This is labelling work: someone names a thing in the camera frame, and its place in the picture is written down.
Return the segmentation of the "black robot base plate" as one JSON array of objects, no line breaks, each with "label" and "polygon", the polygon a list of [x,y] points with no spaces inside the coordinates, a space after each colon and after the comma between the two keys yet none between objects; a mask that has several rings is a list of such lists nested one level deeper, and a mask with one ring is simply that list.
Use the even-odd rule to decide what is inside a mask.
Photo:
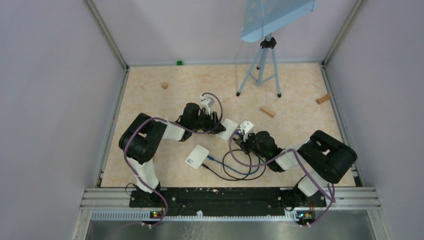
[{"label": "black robot base plate", "polygon": [[281,187],[168,187],[158,192],[160,196],[133,190],[129,207],[158,208],[168,217],[194,216],[198,211],[206,217],[263,217],[327,206],[320,192],[307,197]]}]

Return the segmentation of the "flat wooden plank block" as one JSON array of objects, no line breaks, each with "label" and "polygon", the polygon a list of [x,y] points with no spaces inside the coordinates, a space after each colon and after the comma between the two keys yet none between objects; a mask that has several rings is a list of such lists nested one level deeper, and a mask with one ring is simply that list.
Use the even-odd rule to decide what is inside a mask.
[{"label": "flat wooden plank block", "polygon": [[268,107],[266,107],[266,106],[261,106],[260,108],[259,108],[259,110],[262,112],[262,113],[264,113],[264,114],[266,114],[267,116],[269,116],[270,118],[274,118],[275,117],[275,112],[272,110],[272,109],[270,109],[270,108],[268,108]]}]

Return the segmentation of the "curved wooden block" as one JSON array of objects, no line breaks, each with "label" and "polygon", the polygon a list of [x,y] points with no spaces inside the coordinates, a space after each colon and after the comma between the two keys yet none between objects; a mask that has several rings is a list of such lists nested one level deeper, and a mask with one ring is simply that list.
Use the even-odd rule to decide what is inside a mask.
[{"label": "curved wooden block", "polygon": [[320,97],[320,98],[317,98],[317,99],[315,100],[315,102],[316,102],[318,105],[321,105],[321,104],[323,104],[323,103],[325,103],[325,102],[329,101],[331,98],[332,98],[332,95],[331,95],[330,93],[327,93],[327,94],[325,94],[324,96],[322,96],[322,97]]}]

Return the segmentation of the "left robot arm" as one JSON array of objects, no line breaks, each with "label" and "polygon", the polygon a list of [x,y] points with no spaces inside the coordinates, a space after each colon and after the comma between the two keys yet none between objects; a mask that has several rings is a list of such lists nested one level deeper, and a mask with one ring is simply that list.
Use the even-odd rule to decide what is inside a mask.
[{"label": "left robot arm", "polygon": [[137,178],[136,189],[149,207],[160,202],[160,182],[155,174],[153,157],[162,140],[185,142],[193,133],[220,134],[227,130],[217,112],[189,102],[175,122],[140,113],[120,137],[118,146],[124,160]]}]

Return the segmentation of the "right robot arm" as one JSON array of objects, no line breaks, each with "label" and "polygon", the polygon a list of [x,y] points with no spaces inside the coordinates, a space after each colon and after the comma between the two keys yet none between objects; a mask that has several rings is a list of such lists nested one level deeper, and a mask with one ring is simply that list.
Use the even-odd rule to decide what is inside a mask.
[{"label": "right robot arm", "polygon": [[358,159],[350,146],[322,130],[316,130],[304,143],[287,148],[277,146],[268,131],[240,132],[236,136],[234,142],[245,154],[254,154],[273,172],[282,173],[296,166],[304,171],[293,192],[299,206],[307,206],[314,194],[329,184],[339,183]]}]

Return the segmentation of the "wooden cube near switch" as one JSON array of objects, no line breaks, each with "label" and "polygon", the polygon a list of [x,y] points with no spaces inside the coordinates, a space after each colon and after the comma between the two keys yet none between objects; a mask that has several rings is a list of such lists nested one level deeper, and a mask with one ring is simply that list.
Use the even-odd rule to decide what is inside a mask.
[{"label": "wooden cube near switch", "polygon": [[166,83],[166,82],[162,82],[162,83],[161,83],[161,87],[162,87],[164,90],[167,90],[167,89],[169,88],[169,84],[168,84],[168,83]]}]

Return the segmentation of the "light blue tripod stand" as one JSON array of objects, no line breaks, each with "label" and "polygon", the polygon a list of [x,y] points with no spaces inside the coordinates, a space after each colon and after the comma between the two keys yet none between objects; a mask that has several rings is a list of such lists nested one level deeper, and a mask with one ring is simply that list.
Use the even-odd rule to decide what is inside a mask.
[{"label": "light blue tripod stand", "polygon": [[[241,40],[246,43],[260,41],[260,44],[236,92],[237,97],[241,95],[249,78],[252,78],[258,86],[274,79],[277,97],[282,96],[275,50],[277,41],[273,33],[313,12],[317,7],[318,3],[315,0],[248,0],[246,2]],[[274,73],[264,78],[268,53],[272,56]]]}]

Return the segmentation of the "white TP-Link switch box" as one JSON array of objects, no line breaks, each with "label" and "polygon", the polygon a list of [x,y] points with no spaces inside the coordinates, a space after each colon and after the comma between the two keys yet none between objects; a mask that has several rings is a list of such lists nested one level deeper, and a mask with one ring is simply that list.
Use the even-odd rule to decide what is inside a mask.
[{"label": "white TP-Link switch box", "polygon": [[209,153],[210,151],[208,149],[198,144],[194,147],[184,162],[193,169],[197,170],[208,157]]}]

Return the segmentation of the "long white network switch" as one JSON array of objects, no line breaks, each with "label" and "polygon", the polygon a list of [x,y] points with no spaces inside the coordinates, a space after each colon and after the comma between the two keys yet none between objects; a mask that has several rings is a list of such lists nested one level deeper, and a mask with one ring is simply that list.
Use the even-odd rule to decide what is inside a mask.
[{"label": "long white network switch", "polygon": [[226,118],[223,122],[222,125],[225,127],[225,131],[222,131],[220,133],[217,133],[216,136],[218,138],[221,138],[225,141],[228,141],[230,139],[230,136],[232,135],[232,133],[236,130],[236,128],[238,127],[238,124],[228,118]]}]

